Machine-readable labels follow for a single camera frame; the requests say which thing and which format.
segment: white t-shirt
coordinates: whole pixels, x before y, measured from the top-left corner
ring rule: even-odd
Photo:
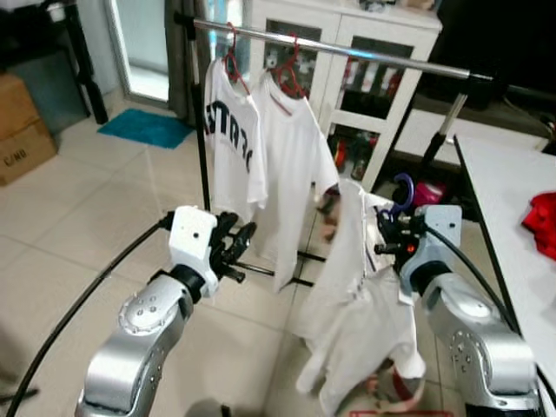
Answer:
[[[286,96],[265,73],[253,99],[261,115],[268,158],[267,207],[257,212],[253,243],[260,256],[275,262],[278,291],[295,271],[311,182],[322,195],[338,182],[338,171],[306,98]]]
[[[311,357],[297,380],[309,392],[321,373],[326,382],[319,399],[326,416],[346,395],[392,359],[401,377],[422,378],[425,362],[417,350],[414,308],[398,297],[400,278],[389,259],[370,261],[366,251],[381,240],[367,234],[377,229],[373,206],[384,200],[365,193],[350,180],[340,182],[340,221],[330,255],[294,323]]]
[[[267,155],[252,96],[234,92],[221,59],[210,63],[205,82],[205,140],[215,153],[213,202],[250,222],[267,201]]]

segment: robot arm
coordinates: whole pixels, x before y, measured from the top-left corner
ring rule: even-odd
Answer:
[[[531,348],[486,297],[453,272],[453,253],[426,231],[425,225],[459,246],[460,208],[425,206],[393,222],[378,216],[386,244],[374,250],[396,256],[405,295],[420,294],[428,323],[450,354],[467,415],[538,415]]]
[[[224,276],[242,282],[245,274],[230,267],[249,245],[249,223],[226,248],[224,238],[237,215],[216,217],[193,207],[175,211],[169,246],[170,272],[159,271],[118,315],[116,331],[89,364],[76,417],[144,417],[155,400],[162,367],[182,336],[193,306],[210,297]]]

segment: red hanger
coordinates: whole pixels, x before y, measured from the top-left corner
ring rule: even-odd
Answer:
[[[300,97],[304,97],[305,91],[303,91],[301,85],[297,83],[297,80],[295,79],[295,73],[294,73],[294,63],[297,60],[297,55],[299,54],[299,44],[297,43],[297,35],[294,33],[291,34],[290,36],[295,37],[294,54],[283,65],[281,65],[280,67],[276,67],[271,71],[276,74],[278,85],[280,85],[280,88],[283,92],[285,92],[289,96],[299,95]],[[289,72],[290,75],[289,81],[292,82],[293,84],[292,87],[288,86],[286,82],[283,83],[281,80],[281,73],[284,70]]]
[[[226,56],[222,59],[222,62],[224,63],[224,69],[226,70],[226,74],[228,74],[228,77],[232,82],[237,83],[237,80],[240,80],[242,82],[243,88],[247,91],[247,94],[251,94],[249,88],[247,87],[247,84],[243,81],[242,74],[237,69],[237,62],[235,60],[235,36],[237,35],[237,30],[235,30],[235,27],[231,22],[228,22],[228,26],[232,28],[232,32],[234,33],[234,42],[232,43],[232,46],[230,46]],[[228,59],[232,60],[232,67],[234,69],[233,74],[230,73],[228,70]]]

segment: pink object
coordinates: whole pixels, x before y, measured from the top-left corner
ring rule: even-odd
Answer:
[[[426,204],[438,204],[444,193],[446,185],[441,183],[432,184],[430,182],[419,182],[415,187],[414,206],[424,206]]]

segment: tile floor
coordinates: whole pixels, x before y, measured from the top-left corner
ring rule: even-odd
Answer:
[[[115,99],[110,114],[128,106],[137,107]],[[194,137],[166,150],[102,136],[96,129],[89,119],[65,130],[56,158],[0,189],[4,371],[25,369],[95,274],[164,209],[202,203]],[[301,247],[325,255],[328,247],[315,224],[311,210]],[[89,359],[115,327],[119,307],[153,272],[169,265],[166,239],[157,232],[94,294],[50,351],[33,381],[41,393],[24,403],[19,416],[73,415]],[[463,248],[493,277],[476,224],[466,223]],[[249,252],[244,261],[265,266]],[[298,269],[303,279],[314,281],[320,268],[306,261]],[[255,273],[241,286],[224,281],[214,300],[195,307],[167,360],[152,415],[183,416],[194,402],[207,398],[230,405],[236,417],[321,415],[314,396],[295,392],[308,351],[289,330],[308,291],[292,285],[274,295],[269,278]],[[420,311],[417,318],[428,366],[420,408],[464,415],[448,356]],[[355,390],[340,415],[368,409],[371,400]]]

